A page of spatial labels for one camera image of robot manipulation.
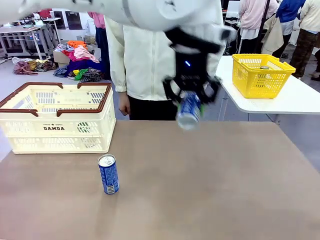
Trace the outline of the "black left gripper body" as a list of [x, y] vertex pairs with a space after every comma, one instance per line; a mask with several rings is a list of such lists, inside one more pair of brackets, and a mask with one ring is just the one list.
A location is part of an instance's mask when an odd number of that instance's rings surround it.
[[220, 52], [220, 42], [203, 39], [179, 27], [166, 31], [165, 35], [175, 54], [175, 79], [204, 84], [208, 80], [208, 55]]

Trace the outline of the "person's right hand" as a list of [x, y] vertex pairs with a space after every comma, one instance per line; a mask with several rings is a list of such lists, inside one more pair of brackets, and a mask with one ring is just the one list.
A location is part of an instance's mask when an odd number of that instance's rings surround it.
[[118, 108], [123, 116], [127, 116], [131, 114], [131, 106], [130, 106], [130, 100], [126, 92], [119, 92], [118, 93], [119, 98], [119, 105]]

